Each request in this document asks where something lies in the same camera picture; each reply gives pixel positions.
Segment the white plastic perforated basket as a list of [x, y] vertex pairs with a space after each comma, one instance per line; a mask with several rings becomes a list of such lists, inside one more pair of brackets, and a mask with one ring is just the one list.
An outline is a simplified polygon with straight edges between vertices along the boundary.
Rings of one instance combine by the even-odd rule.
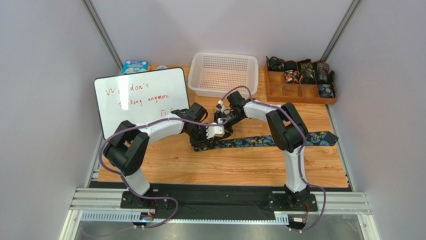
[[202, 97], [221, 98], [238, 86], [241, 95], [254, 95], [259, 85], [258, 60], [253, 56], [198, 52], [194, 55], [187, 86]]

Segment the dark blue floral necktie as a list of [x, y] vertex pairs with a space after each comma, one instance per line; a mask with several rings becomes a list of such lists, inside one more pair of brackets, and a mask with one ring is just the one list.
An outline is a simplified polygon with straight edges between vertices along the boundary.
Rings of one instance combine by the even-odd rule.
[[[330, 131], [310, 132], [306, 137], [305, 146], [334, 146], [338, 140], [339, 137]], [[194, 146], [193, 149], [195, 152], [203, 152], [216, 149], [275, 146], [271, 135], [261, 135], [209, 142], [203, 146]]]

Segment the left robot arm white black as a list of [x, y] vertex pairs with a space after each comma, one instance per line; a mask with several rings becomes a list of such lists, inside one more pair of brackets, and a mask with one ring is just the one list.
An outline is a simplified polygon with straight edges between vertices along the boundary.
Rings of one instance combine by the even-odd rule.
[[167, 116], [144, 125], [125, 120], [118, 125], [115, 133], [106, 139], [99, 159], [106, 158], [116, 168], [110, 171], [122, 178], [130, 192], [141, 197], [151, 187], [141, 170], [150, 144], [181, 133], [205, 139], [207, 130], [217, 126], [216, 122], [200, 122], [197, 116], [200, 110], [200, 106], [195, 108], [195, 113], [191, 108], [174, 110]]

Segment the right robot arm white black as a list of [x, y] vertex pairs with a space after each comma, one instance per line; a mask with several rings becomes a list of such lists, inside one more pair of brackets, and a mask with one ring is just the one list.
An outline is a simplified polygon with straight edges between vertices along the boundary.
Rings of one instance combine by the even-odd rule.
[[238, 91], [227, 96], [229, 109], [223, 100], [216, 105], [215, 118], [227, 118], [228, 126], [243, 119], [258, 119], [268, 123], [276, 147], [282, 151], [285, 163], [286, 180], [285, 202], [291, 209], [303, 207], [310, 195], [304, 163], [304, 151], [308, 130], [292, 103], [275, 105], [258, 100], [244, 99]]

